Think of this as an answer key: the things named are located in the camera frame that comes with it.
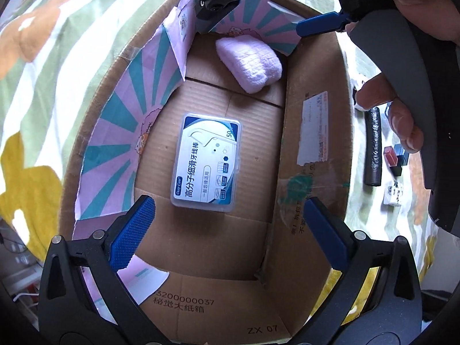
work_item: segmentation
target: fluffy cloth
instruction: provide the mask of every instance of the fluffy cloth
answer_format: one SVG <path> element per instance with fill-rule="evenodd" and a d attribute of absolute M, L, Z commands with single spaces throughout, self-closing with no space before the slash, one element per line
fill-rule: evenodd
<path fill-rule="evenodd" d="M 251 35 L 216 41 L 220 60 L 247 93 L 259 92 L 281 78 L 282 67 L 276 53 Z"/>

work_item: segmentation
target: corrugated cardboard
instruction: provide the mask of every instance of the corrugated cardboard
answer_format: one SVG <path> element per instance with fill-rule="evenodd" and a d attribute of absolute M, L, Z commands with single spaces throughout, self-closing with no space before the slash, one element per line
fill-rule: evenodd
<path fill-rule="evenodd" d="M 316 14 L 293 0 L 273 1 L 302 16 Z M 167 4 L 171 9 L 173 2 Z M 144 31 L 154 32 L 167 8 L 160 8 Z M 339 216 L 346 209 L 352 124 L 344 61 L 334 33 L 302 39 L 291 56 L 280 56 L 282 79 L 248 95 L 218 59 L 217 37 L 196 36 L 187 59 L 187 80 L 159 114 L 137 171 L 135 197 L 147 193 L 156 201 L 155 221 L 137 255 L 171 272 L 141 308 L 171 340 L 211 345 L 282 340 L 305 323 L 330 269 L 301 217 L 295 217 L 297 208 L 313 194 Z M 62 230 L 73 224 L 78 155 L 115 84 L 112 80 L 100 87 L 80 129 L 77 157 L 71 159 L 64 187 L 68 198 L 63 200 L 67 206 L 61 211 Z M 323 91 L 330 99 L 329 159 L 300 167 L 296 158 L 302 102 Z M 169 200 L 186 112 L 226 116 L 242 124 L 231 213 L 178 208 Z M 286 200 L 291 180 L 304 191 L 299 203 Z"/>

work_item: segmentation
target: blue gripper pad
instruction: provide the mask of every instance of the blue gripper pad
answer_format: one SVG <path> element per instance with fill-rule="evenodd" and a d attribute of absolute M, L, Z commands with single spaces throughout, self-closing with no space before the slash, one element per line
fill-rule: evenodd
<path fill-rule="evenodd" d="M 114 272 L 124 269 L 155 218 L 155 201 L 142 195 L 125 215 L 119 216 L 107 230 L 105 252 Z"/>
<path fill-rule="evenodd" d="M 304 219 L 331 267 L 347 271 L 353 253 L 353 240 L 347 225 L 332 216 L 316 197 L 305 201 Z"/>

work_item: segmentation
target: black tube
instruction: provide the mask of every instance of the black tube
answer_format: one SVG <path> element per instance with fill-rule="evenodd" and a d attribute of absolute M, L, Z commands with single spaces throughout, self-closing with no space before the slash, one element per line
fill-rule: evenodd
<path fill-rule="evenodd" d="M 364 112 L 366 122 L 366 160 L 364 184 L 372 187 L 382 185 L 382 125 L 378 107 Z"/>

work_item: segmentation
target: dental floss pick box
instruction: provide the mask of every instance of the dental floss pick box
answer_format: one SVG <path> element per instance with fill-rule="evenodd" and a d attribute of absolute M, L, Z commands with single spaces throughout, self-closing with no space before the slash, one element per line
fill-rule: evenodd
<path fill-rule="evenodd" d="M 229 212 L 235 205 L 241 124 L 187 114 L 182 123 L 171 182 L 176 206 Z"/>

